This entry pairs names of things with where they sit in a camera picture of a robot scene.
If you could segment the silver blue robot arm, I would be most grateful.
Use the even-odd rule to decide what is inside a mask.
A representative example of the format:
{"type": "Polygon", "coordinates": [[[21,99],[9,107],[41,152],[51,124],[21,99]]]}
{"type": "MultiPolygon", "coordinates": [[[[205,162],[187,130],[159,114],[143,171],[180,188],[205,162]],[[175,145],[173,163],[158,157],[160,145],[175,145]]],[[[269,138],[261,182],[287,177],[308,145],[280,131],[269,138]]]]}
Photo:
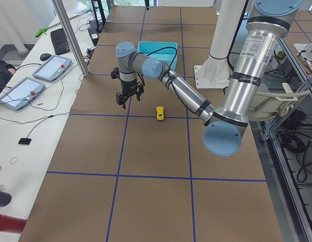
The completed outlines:
{"type": "Polygon", "coordinates": [[[268,61],[278,39],[289,33],[301,1],[255,1],[247,21],[248,36],[237,60],[222,105],[214,107],[170,66],[136,51],[125,41],[116,46],[118,67],[111,74],[121,81],[117,93],[119,105],[131,96],[139,97],[143,85],[137,75],[157,79],[173,91],[179,100],[205,125],[203,142],[217,156],[230,156],[241,146],[248,126],[247,112],[261,84],[268,61]]]}

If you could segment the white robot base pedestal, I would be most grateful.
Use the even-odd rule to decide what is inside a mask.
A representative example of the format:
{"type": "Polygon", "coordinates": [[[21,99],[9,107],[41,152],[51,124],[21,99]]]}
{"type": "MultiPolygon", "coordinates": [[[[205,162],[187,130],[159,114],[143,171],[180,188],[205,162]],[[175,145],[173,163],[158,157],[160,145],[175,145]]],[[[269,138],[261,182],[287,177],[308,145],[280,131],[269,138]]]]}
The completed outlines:
{"type": "Polygon", "coordinates": [[[208,59],[194,66],[196,87],[224,88],[229,84],[228,53],[244,1],[222,1],[208,59]]]}

